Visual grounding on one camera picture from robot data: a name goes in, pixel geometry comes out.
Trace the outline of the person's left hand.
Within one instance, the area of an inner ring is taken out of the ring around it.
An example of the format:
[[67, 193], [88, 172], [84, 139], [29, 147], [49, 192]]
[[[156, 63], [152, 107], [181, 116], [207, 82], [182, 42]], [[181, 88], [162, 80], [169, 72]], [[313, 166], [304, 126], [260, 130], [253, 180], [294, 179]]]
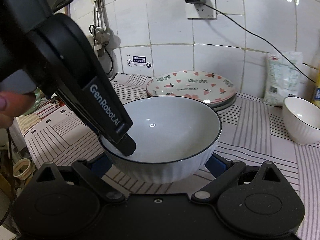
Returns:
[[14, 118], [28, 111], [34, 104], [36, 96], [34, 93], [17, 94], [13, 92], [0, 93], [0, 127], [9, 128]]

